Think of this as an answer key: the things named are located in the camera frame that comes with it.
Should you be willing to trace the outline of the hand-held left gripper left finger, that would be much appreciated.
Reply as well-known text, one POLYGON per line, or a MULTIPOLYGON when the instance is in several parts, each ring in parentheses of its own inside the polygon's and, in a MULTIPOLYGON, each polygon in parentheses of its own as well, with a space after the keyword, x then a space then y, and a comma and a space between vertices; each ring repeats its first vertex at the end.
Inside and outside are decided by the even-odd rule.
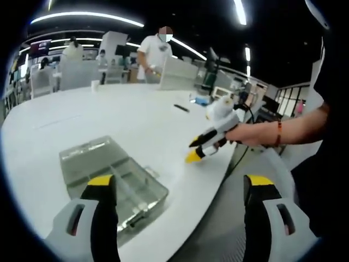
POLYGON ((119 261, 114 175, 91 179, 55 216, 45 243, 60 261, 119 261))

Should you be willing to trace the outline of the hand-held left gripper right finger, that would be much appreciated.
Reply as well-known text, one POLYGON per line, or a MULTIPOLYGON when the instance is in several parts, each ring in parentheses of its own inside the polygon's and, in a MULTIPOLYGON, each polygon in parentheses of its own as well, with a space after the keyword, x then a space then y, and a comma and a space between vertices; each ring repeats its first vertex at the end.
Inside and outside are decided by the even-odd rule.
POLYGON ((244 261, 301 261, 318 238, 309 217, 267 177, 244 175, 244 261))

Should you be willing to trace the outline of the person's right hand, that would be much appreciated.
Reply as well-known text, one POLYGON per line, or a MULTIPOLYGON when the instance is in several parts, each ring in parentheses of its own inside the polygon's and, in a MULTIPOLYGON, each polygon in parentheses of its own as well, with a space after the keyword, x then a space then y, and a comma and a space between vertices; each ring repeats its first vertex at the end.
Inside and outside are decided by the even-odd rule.
POLYGON ((247 146, 274 145, 277 136, 277 122, 241 123, 225 134, 228 141, 239 141, 247 146))

